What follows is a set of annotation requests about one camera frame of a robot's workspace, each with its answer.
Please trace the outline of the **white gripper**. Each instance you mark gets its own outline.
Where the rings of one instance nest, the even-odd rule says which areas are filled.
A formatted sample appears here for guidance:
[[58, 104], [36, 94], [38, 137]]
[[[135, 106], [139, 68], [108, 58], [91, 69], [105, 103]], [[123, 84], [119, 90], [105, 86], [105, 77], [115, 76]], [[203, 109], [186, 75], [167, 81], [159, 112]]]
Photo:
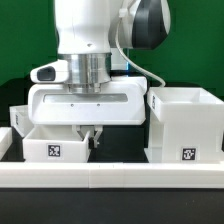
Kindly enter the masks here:
[[94, 147], [100, 125], [140, 125], [145, 121], [145, 77], [113, 77], [99, 93], [71, 93], [65, 84], [35, 84], [28, 95], [28, 114], [34, 124], [72, 125], [81, 139], [82, 125], [94, 127]]

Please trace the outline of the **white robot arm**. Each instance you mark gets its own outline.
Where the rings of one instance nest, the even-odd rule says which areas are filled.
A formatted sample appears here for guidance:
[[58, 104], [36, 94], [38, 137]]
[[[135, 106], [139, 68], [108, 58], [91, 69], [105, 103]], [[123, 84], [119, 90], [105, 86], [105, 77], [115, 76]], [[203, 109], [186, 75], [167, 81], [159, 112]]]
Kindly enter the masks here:
[[154, 49], [168, 36], [167, 0], [54, 0], [58, 60], [31, 71], [28, 113], [37, 125], [70, 125], [93, 147], [107, 125], [145, 120], [147, 70], [113, 76], [114, 49]]

